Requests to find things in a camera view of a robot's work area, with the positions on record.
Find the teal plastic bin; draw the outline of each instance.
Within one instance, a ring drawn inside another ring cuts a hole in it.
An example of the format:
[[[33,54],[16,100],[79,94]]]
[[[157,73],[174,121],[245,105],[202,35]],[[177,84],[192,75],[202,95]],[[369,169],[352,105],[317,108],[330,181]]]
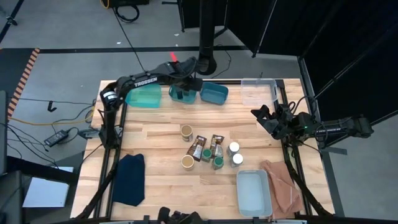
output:
[[[181,91],[181,98],[178,98],[178,92]],[[193,104],[197,96],[197,92],[194,90],[184,91],[181,88],[171,85],[169,89],[170,97],[177,102]]]
[[[222,85],[214,83],[203,83],[200,92],[201,100],[214,103],[217,105],[223,105],[228,97],[228,88]]]
[[[159,108],[162,99],[162,89],[158,84],[149,84],[131,90],[126,97],[126,103],[133,107]]]

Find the pink cloth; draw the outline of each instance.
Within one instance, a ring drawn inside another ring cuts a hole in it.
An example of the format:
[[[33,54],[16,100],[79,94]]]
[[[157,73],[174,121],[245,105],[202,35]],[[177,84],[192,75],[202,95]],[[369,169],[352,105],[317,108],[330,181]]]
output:
[[[267,171],[271,192],[272,219],[292,217],[294,212],[303,210],[300,191],[290,178],[285,162],[261,162],[261,168]]]

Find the brown package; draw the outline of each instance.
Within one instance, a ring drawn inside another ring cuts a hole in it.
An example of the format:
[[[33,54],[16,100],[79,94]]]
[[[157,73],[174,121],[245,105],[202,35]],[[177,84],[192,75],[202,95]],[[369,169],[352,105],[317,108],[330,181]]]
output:
[[[195,142],[193,142],[192,146],[188,149],[187,154],[191,155],[194,160],[199,162],[201,158],[201,152],[206,144],[206,140],[207,138],[204,138],[202,136],[197,136]]]
[[[268,173],[272,203],[271,218],[294,217],[294,212],[303,210],[300,191],[295,188],[285,162],[263,161],[260,166],[261,169],[264,169]]]
[[[211,157],[224,157],[223,155],[223,148],[221,147],[221,143],[223,142],[224,137],[223,136],[218,136],[218,135],[213,135],[211,137],[211,145],[210,145],[210,150],[211,150]]]

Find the gray floor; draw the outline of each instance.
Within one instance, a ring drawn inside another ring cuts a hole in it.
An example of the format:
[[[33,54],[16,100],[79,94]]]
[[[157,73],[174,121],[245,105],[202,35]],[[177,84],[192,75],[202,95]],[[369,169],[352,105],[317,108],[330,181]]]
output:
[[[16,0],[1,2],[12,9]],[[136,47],[175,47],[197,46],[198,30],[181,33],[177,7],[160,4],[151,0],[148,6],[140,6],[141,16],[136,23],[123,24],[128,37]],[[39,47],[41,49],[63,48],[107,48],[128,47],[125,37],[111,10],[103,9],[98,0],[29,0],[22,5],[17,17],[19,26],[11,27],[4,40],[3,48]],[[229,31],[215,40],[215,44],[242,45]],[[183,60],[197,56],[198,52],[176,52]],[[248,51],[229,51],[232,57],[231,68],[219,78],[258,77],[300,78],[300,70],[295,57],[275,57],[263,55],[251,58]],[[147,69],[170,60],[167,52],[139,53]],[[218,69],[224,70],[228,56],[224,51],[215,52]],[[140,72],[141,69],[132,53],[108,54],[40,54],[34,65],[22,97],[47,100],[67,100],[91,102],[98,93],[100,80],[112,80],[122,75]],[[46,103],[20,101],[14,117],[37,123],[52,122],[60,118],[72,118],[84,107],[56,104],[58,110],[47,111]],[[12,125],[21,128],[37,139],[49,137],[50,127],[28,126],[16,122]],[[348,149],[348,156],[331,155],[338,188],[345,214],[348,217],[398,219],[396,211],[398,195],[394,192],[397,181],[394,171],[398,165],[396,136],[398,118],[391,118],[374,127],[376,133],[369,139],[346,139],[335,147]],[[87,127],[80,124],[78,128]],[[57,126],[66,129],[70,126]],[[22,145],[10,142],[21,149],[24,159],[48,164]],[[77,155],[85,148],[85,141],[77,138],[64,146],[54,146],[47,154],[56,161]],[[42,214],[31,222],[45,223],[59,218],[65,220],[70,206]]]

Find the wooden table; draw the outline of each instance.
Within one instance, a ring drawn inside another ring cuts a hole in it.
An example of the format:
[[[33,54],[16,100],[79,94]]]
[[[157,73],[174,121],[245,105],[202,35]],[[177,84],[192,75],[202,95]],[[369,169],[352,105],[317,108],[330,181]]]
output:
[[[112,81],[102,81],[100,90],[109,82]],[[303,88],[299,79],[285,79],[284,82],[289,101],[297,102],[303,97]],[[153,220],[157,218],[161,206],[184,213],[196,211],[202,218],[244,218],[240,215],[237,206],[237,171],[259,169],[261,161],[266,159],[271,162],[283,161],[284,157],[280,141],[274,140],[250,113],[251,109],[258,108],[244,106],[241,103],[240,85],[226,86],[229,95],[223,106],[202,102],[199,96],[193,105],[174,102],[168,95],[169,88],[164,86],[160,108],[128,108],[120,158],[126,154],[144,155],[145,200],[138,207],[114,202],[112,220],[142,220],[144,215],[150,215],[150,219]],[[103,109],[99,97],[96,109]],[[300,111],[307,111],[305,101],[301,102],[298,108],[298,112]],[[96,112],[92,126],[98,128],[101,122],[100,115]],[[181,139],[182,124],[193,127],[194,137],[196,135],[206,137],[208,139],[206,147],[210,146],[213,134],[225,137],[222,143],[224,150],[230,142],[238,142],[244,158],[243,165],[232,169],[228,165],[229,158],[225,156],[225,165],[220,170],[214,171],[209,163],[203,161],[196,162],[192,171],[183,170],[180,160],[192,142]],[[313,139],[309,139],[306,143],[317,147]],[[100,144],[98,138],[89,140],[85,156]],[[333,213],[319,153],[306,146],[299,147],[299,151],[307,187],[324,208]],[[77,216],[97,191],[103,156],[104,149],[101,147],[82,165],[71,217]],[[105,192],[101,216],[105,214],[107,196],[108,192]]]

